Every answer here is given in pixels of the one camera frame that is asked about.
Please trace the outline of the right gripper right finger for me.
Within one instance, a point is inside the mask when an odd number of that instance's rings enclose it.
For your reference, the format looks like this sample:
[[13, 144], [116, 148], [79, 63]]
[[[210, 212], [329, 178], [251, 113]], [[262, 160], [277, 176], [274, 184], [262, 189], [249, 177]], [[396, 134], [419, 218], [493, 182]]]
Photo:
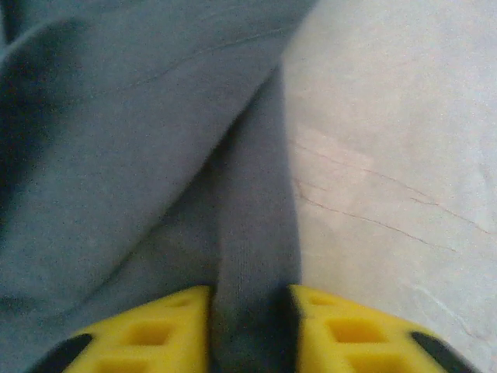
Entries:
[[290, 286], [298, 314], [298, 372], [470, 372], [472, 364], [419, 324], [302, 285]]

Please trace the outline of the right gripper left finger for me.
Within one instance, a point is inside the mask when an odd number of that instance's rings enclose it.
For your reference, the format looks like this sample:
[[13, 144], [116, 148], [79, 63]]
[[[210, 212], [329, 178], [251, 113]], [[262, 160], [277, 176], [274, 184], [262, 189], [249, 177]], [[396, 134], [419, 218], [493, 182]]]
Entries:
[[207, 372], [210, 289], [196, 286], [93, 323], [56, 345], [38, 372]]

